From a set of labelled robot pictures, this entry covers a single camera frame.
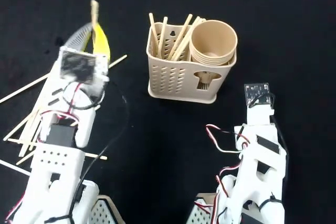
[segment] robotic arm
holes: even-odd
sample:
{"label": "robotic arm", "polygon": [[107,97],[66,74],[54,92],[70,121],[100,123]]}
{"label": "robotic arm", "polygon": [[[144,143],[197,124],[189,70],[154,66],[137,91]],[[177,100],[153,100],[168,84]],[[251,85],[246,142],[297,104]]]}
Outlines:
{"label": "robotic arm", "polygon": [[[94,50],[88,54],[83,50],[93,30]],[[79,185],[85,158],[81,148],[88,144],[94,108],[103,100],[109,81],[109,57],[98,23],[94,28],[91,23],[83,26],[61,47],[53,67],[57,71],[50,76],[53,91],[41,113],[32,173],[13,224],[87,223],[99,188],[87,180]],[[51,183],[53,174],[59,179]]]}
{"label": "robotic arm", "polygon": [[[260,83],[245,85],[245,96],[247,124],[234,127],[241,160],[236,167],[224,167],[220,172],[221,175],[238,168],[237,177],[226,175],[220,179],[216,176],[219,185],[213,204],[196,202],[187,223],[193,223],[194,211],[200,210],[208,211],[210,224],[239,224],[242,213],[250,217],[250,221],[244,220],[244,223],[283,224],[285,221],[281,198],[287,152],[279,144],[276,125],[270,121],[274,114],[274,95],[269,93],[267,83]],[[211,127],[220,128],[207,125],[209,136],[216,144],[209,131]]]}

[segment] black cable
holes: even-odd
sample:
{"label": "black cable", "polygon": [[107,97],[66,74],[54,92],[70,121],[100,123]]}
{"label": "black cable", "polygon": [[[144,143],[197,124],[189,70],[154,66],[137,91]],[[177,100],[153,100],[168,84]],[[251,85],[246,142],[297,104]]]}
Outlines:
{"label": "black cable", "polygon": [[[274,101],[275,101],[275,95],[274,94],[272,94],[272,93],[263,93],[263,94],[261,94],[261,95],[259,95],[259,96],[257,96],[257,97],[255,97],[252,101],[251,101],[251,103],[249,104],[249,108],[252,108],[253,106],[255,106],[255,105],[258,105],[258,103],[256,103],[256,101],[258,100],[258,99],[260,99],[260,98],[262,98],[262,97],[269,97],[270,98],[270,100],[271,100],[271,108],[273,109],[274,108]],[[284,150],[286,151],[286,153],[287,153],[287,155],[286,155],[286,175],[285,175],[285,177],[284,177],[284,181],[283,181],[283,191],[286,191],[286,189],[287,189],[287,183],[288,183],[288,172],[289,172],[289,151],[288,151],[288,147],[287,147],[287,144],[286,144],[286,141],[285,141],[285,138],[284,138],[284,135],[282,134],[282,131],[281,131],[281,129],[280,129],[280,127],[279,127],[279,124],[278,124],[278,122],[277,122],[277,120],[276,120],[276,118],[275,118],[275,116],[274,115],[271,115],[270,116],[270,118],[271,118],[271,120],[272,120],[272,122],[274,123],[274,125],[275,125],[275,127],[277,128],[277,132],[278,132],[278,135],[279,135],[279,138],[280,138],[280,142],[281,142],[281,145],[282,145],[282,147],[284,148]]]}
{"label": "black cable", "polygon": [[283,181],[283,184],[284,184],[283,186],[284,186],[284,187],[283,187],[283,189],[282,189],[283,191],[286,191],[286,189],[287,189],[287,184],[288,184],[288,172],[289,172],[289,168],[288,168],[288,165],[289,165],[289,151],[288,151],[288,147],[287,147],[287,144],[286,144],[284,135],[282,134],[282,131],[281,131],[279,125],[278,125],[278,122],[277,122],[275,116],[274,116],[274,115],[271,115],[270,117],[271,117],[271,120],[273,121],[275,127],[277,128],[278,135],[279,135],[279,138],[280,138],[280,140],[281,140],[281,145],[282,145],[282,147],[284,148],[284,150],[285,150],[286,153],[287,153],[287,155],[286,155],[286,167],[285,167],[285,169],[286,169],[286,175],[285,175],[285,177],[284,177],[284,181]]}
{"label": "black cable", "polygon": [[66,216],[62,216],[62,217],[52,217],[50,218],[49,220],[47,220],[48,222],[45,221],[45,223],[52,223],[52,222],[55,222],[57,220],[59,220],[59,218],[62,218],[62,219],[66,219],[66,218],[69,218],[70,219],[70,222],[71,224],[74,224],[73,223],[73,218],[72,218],[72,211],[73,209],[75,208],[75,203],[76,203],[76,195],[79,191],[79,188],[80,188],[80,185],[83,183],[84,179],[85,179],[85,176],[87,175],[87,173],[89,172],[89,170],[91,169],[91,167],[93,166],[93,164],[104,154],[104,152],[116,141],[118,140],[122,134],[125,132],[125,130],[127,129],[127,126],[128,126],[128,123],[129,123],[129,118],[130,118],[130,109],[129,109],[129,106],[128,106],[128,103],[127,103],[127,100],[126,100],[126,97],[123,95],[123,93],[121,92],[121,90],[119,89],[119,87],[117,86],[117,84],[115,84],[114,82],[112,82],[112,84],[117,88],[118,92],[121,94],[122,96],[122,100],[125,104],[125,110],[126,110],[126,118],[125,118],[125,124],[122,128],[122,130],[119,132],[119,134],[112,138],[108,143],[107,145],[103,148],[103,150],[98,154],[97,157],[95,157],[92,162],[89,164],[88,168],[85,170],[85,172],[83,173],[82,175],[82,179],[79,181],[77,187],[76,187],[76,190],[75,190],[75,193],[73,195],[73,199],[72,199],[72,202],[71,202],[71,205],[70,205],[70,209],[69,209],[69,214],[66,215]]}
{"label": "black cable", "polygon": [[274,107],[274,102],[275,102],[275,95],[272,94],[272,93],[263,93],[263,94],[260,94],[258,95],[257,97],[255,97],[251,102],[250,104],[248,105],[249,108],[252,108],[254,107],[255,105],[258,105],[258,103],[256,103],[256,101],[258,101],[260,98],[263,98],[263,97],[269,97],[269,100],[271,102],[271,108],[273,109]]}
{"label": "black cable", "polygon": [[262,202],[260,204],[260,206],[258,207],[259,208],[259,212],[261,211],[261,209],[264,207],[264,205],[266,205],[267,203],[269,202],[276,202],[276,203],[281,203],[282,204],[282,201],[280,199],[277,199],[275,198],[275,196],[272,194],[269,199],[266,199],[264,200],[264,202]]}
{"label": "black cable", "polygon": [[224,208],[224,210],[217,216],[217,219],[219,219],[219,217],[220,217],[223,213],[225,213],[226,210],[227,210],[227,207]]}
{"label": "black cable", "polygon": [[[74,83],[74,82],[72,81],[72,82],[68,83],[68,85],[66,85],[66,87],[64,88],[63,92],[65,92],[67,90],[67,88],[69,87],[69,85],[72,84],[72,83]],[[99,105],[100,100],[102,99],[102,97],[104,95],[105,85],[106,84],[104,84],[104,86],[103,86],[103,88],[102,88],[99,96],[95,99],[95,101],[93,101],[90,105],[87,105],[87,106],[83,106],[83,107],[75,106],[71,102],[69,102],[67,99],[65,99],[64,95],[62,97],[63,97],[63,100],[70,106],[71,109],[75,109],[75,110],[88,110],[88,109],[94,108],[94,107],[96,107],[96,106]]]}

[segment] black table surface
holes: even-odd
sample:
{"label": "black table surface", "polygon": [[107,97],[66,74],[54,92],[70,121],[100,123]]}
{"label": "black table surface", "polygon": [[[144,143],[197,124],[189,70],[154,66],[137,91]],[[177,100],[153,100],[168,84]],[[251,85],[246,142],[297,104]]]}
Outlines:
{"label": "black table surface", "polygon": [[[90,20],[90,0],[0,0],[0,97],[44,75],[66,40]],[[246,121],[244,83],[269,82],[277,121],[290,151],[284,196],[286,223],[327,223],[335,210],[335,0],[97,0],[113,59],[110,70],[130,107],[127,132],[87,179],[109,195],[127,223],[184,223],[194,197],[213,192],[221,167],[234,154],[217,151],[205,132]],[[238,61],[215,103],[160,100],[148,95],[145,53],[148,13],[182,24],[189,13],[231,24]],[[42,84],[0,105],[5,136],[32,109]],[[86,150],[98,153],[125,123],[121,95],[108,85]],[[232,137],[219,136],[222,148]],[[18,160],[20,146],[0,143],[0,158]],[[23,164],[29,169],[30,161]],[[0,217],[25,190],[27,177],[0,166]]]}

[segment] utensil holder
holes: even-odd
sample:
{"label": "utensil holder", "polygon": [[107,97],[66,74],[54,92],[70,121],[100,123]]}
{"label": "utensil holder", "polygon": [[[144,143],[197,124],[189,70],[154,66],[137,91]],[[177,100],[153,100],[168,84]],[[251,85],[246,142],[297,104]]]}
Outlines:
{"label": "utensil holder", "polygon": [[[165,41],[161,49],[162,59],[155,57],[157,52],[154,51],[154,35],[150,28],[146,47],[149,68],[148,93],[154,98],[213,103],[223,81],[237,61],[237,54],[235,53],[224,66],[207,66],[190,61],[187,45],[178,61],[165,60],[182,27],[167,24],[164,34]],[[155,23],[155,29],[160,39],[162,23]],[[206,81],[207,83],[201,82],[201,79],[206,79],[204,74],[211,76],[212,80]]]}

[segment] white 3d-printed robotic arm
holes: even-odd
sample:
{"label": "white 3d-printed robotic arm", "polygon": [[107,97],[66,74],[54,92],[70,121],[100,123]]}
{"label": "white 3d-printed robotic arm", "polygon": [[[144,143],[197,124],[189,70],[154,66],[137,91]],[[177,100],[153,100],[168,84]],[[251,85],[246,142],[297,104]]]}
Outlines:
{"label": "white 3d-printed robotic arm", "polygon": [[[32,172],[23,202],[13,224],[71,224],[70,206],[76,196],[78,199],[70,214],[75,224],[86,224],[97,201],[98,186],[90,181],[84,180],[80,194],[75,195],[85,158],[85,153],[79,148],[87,146],[96,115],[89,97],[103,95],[103,83],[108,81],[106,57],[81,52],[91,30],[91,24],[87,24],[75,33],[66,43],[71,48],[62,47],[55,62],[59,74],[53,76],[54,92],[46,98],[48,104],[41,114],[40,143],[31,163]],[[73,63],[74,57],[78,60],[74,65],[77,72],[73,74],[71,64],[66,73],[62,72],[64,61]],[[75,75],[81,69],[86,70],[84,77],[89,81],[77,81]],[[51,184],[53,174],[59,174],[59,179]]]}
{"label": "white 3d-printed robotic arm", "polygon": [[[224,176],[223,185],[230,191],[227,198],[219,194],[220,224],[239,224],[241,212],[264,224],[283,224],[282,181],[286,175],[286,151],[278,142],[276,126],[270,122],[274,114],[271,102],[247,107],[247,124],[235,127],[236,147],[243,150],[237,177]],[[243,149],[245,139],[250,143]]]}

